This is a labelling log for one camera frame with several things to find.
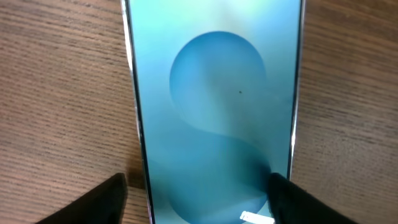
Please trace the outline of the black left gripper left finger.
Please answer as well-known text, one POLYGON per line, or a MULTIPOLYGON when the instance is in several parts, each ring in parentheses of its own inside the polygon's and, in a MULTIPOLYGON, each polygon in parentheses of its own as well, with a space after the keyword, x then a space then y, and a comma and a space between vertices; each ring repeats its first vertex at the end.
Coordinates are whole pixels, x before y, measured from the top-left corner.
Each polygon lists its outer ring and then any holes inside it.
POLYGON ((125 175, 117 173, 37 224, 120 224, 126 198, 125 175))

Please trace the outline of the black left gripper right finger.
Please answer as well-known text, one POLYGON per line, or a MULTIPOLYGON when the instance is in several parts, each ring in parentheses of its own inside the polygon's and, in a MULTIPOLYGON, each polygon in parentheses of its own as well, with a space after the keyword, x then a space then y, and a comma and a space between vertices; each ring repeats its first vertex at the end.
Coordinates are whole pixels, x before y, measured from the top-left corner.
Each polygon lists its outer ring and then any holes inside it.
POLYGON ((356 224, 278 173, 269 176, 267 194, 276 224, 356 224))

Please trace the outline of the turquoise screen smartphone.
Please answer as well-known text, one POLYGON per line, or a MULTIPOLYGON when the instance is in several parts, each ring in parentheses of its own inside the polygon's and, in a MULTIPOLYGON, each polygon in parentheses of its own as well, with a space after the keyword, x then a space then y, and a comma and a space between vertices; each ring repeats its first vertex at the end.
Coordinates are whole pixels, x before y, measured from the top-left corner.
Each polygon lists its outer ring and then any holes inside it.
POLYGON ((151 223, 273 223, 290 177, 304 0, 126 0, 151 223))

